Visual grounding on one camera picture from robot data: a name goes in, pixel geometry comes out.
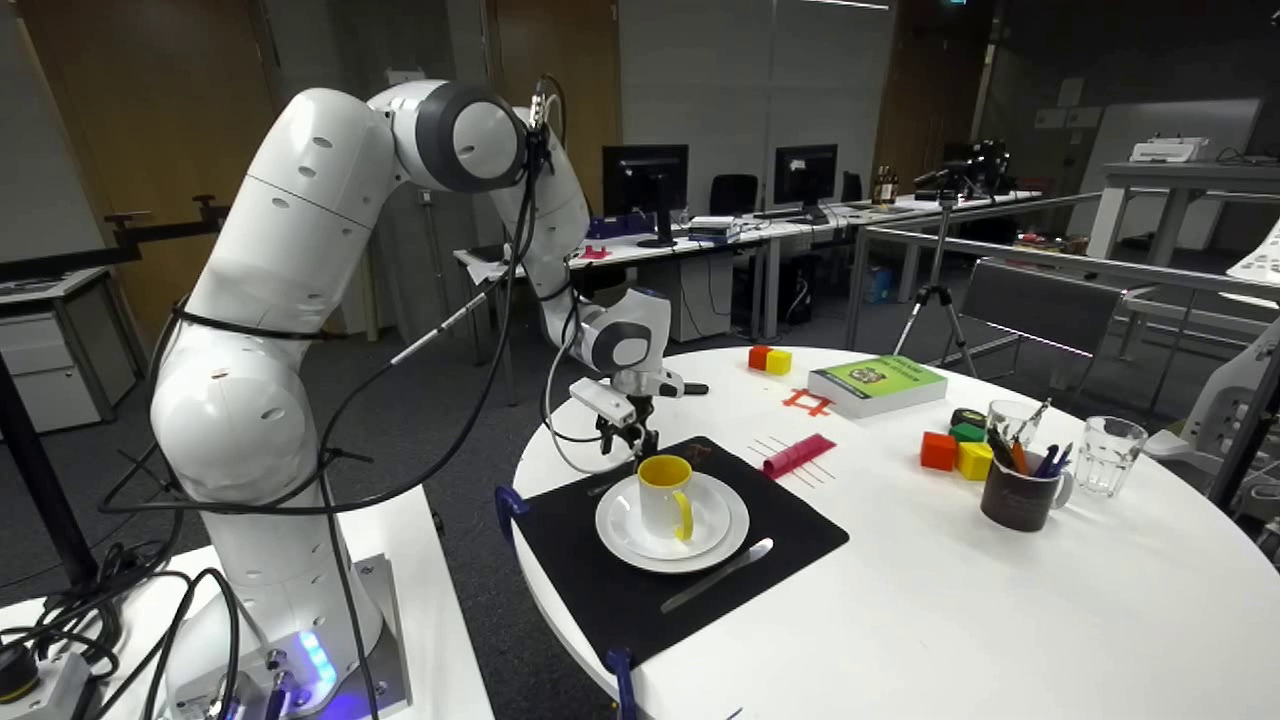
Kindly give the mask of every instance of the computer monitor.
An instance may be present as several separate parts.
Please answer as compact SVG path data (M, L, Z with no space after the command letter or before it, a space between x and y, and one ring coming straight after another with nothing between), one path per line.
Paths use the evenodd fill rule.
M674 206L689 206L689 142L606 142L606 216L648 210L670 243Z
M811 210L824 196L835 196L835 142L776 148L774 198Z

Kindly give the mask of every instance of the yellow cup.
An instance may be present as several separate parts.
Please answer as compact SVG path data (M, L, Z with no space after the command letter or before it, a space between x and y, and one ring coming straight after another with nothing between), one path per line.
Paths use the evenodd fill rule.
M651 534L675 534L689 542L691 534L691 502L689 502L689 479L691 463L686 456L648 456L640 461L640 524Z

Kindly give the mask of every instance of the white round table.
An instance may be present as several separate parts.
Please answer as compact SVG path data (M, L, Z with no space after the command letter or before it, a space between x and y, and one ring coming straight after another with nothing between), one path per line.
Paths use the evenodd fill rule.
M867 418L785 408L808 367L853 351L798 349L788 374L749 349L674 354L711 397L662 401L666 445L711 437L761 463L811 433L835 439L785 489L847 526L847 542L632 671L640 709L675 720L1259 720L1280 717L1280 577L1202 490L1139 461L1112 502L1067 502L1044 532L979 516L979 482L917 463L950 410L1013 397L954 374L950 397ZM561 433L592 433L565 405ZM1076 439L1047 410L1040 439ZM565 449L586 469L626 450ZM575 479L540 427L516 490ZM522 571L575 662L613 676L516 532Z

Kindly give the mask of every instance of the white cabinet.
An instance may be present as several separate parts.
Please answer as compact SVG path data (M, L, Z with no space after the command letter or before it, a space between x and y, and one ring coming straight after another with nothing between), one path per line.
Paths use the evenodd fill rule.
M135 332L101 269L5 290L0 351L39 433L107 418L142 374Z

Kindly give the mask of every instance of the pen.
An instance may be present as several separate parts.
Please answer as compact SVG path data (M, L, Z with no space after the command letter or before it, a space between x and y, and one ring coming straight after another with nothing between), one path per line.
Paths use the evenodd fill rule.
M1026 450L1022 439L1013 439L1013 469L1018 469L1018 472L1033 472L1033 469L1030 469L1030 450Z
M1009 450L1009 445L1006 445L999 433L993 433L988 445L993 445L993 450L996 450L996 461L999 461L1006 469L1018 469L1018 463L1013 463L1013 450Z
M1056 445L1047 445L1047 450L1044 450L1044 461L1040 461L1036 477L1056 477Z
M1018 425L1013 439L1022 445L1026 433L1036 433L1040 427L1040 414L1047 410L1052 397L1040 401L1040 408Z
M1073 445L1063 449L1063 456L1056 456L1052 477L1059 477L1073 463Z

